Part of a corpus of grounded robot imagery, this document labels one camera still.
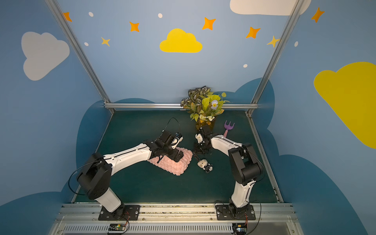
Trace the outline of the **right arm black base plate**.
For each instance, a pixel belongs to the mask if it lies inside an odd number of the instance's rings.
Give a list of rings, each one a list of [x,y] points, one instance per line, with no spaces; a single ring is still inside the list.
[[[252,205],[237,208],[234,204],[216,204],[217,220],[256,220],[256,213]]]

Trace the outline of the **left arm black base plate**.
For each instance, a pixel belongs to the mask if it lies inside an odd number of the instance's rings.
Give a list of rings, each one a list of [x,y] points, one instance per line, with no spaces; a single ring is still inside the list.
[[[102,206],[99,221],[137,221],[140,214],[140,205],[120,205],[115,211],[109,212]]]

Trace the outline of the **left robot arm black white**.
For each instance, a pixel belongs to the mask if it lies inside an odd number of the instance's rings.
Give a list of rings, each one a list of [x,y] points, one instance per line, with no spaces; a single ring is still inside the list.
[[[161,161],[167,157],[179,162],[184,156],[183,151],[177,149],[182,140],[179,132],[172,134],[165,130],[157,139],[144,141],[131,149],[107,155],[94,153],[79,169],[76,180],[90,200],[97,201],[110,213],[120,213],[123,202],[110,189],[111,177],[133,164],[154,158]]]

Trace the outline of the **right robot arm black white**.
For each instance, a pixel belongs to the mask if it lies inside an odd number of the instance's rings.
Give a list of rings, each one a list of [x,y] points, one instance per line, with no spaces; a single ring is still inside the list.
[[[195,151],[204,154],[216,149],[229,157],[231,171],[236,181],[234,192],[230,198],[230,208],[236,213],[245,210],[254,184],[263,175],[263,164],[258,159],[251,144],[241,144],[215,134],[205,125],[195,135],[197,143]]]

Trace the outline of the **white plush keychain decoration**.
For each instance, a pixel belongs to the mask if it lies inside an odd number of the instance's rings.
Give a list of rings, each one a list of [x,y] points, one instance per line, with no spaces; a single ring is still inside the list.
[[[200,160],[197,165],[203,169],[206,173],[209,173],[213,170],[212,164],[208,163],[206,159]]]

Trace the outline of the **pink puffy bag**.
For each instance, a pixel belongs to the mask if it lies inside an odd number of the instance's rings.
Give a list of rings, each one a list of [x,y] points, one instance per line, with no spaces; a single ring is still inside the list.
[[[148,162],[176,176],[180,176],[184,173],[184,171],[188,168],[190,162],[192,161],[193,153],[191,150],[188,150],[186,148],[177,147],[177,149],[179,151],[182,151],[184,154],[179,162],[175,162],[167,156],[164,156],[159,163],[157,163],[158,158],[150,159],[148,160]]]

